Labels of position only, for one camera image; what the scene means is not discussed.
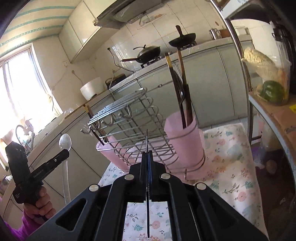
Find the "person's left hand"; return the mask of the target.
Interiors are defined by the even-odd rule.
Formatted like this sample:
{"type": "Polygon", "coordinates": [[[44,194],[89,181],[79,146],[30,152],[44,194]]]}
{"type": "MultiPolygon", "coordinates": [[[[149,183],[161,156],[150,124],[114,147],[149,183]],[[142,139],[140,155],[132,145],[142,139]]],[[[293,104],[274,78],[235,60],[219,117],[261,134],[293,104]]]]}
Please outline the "person's left hand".
{"type": "Polygon", "coordinates": [[[53,204],[50,201],[50,196],[44,186],[40,188],[38,197],[39,198],[35,204],[24,203],[23,211],[34,222],[42,225],[45,223],[44,217],[46,220],[48,220],[52,218],[57,212],[56,209],[53,208],[53,204]]]}

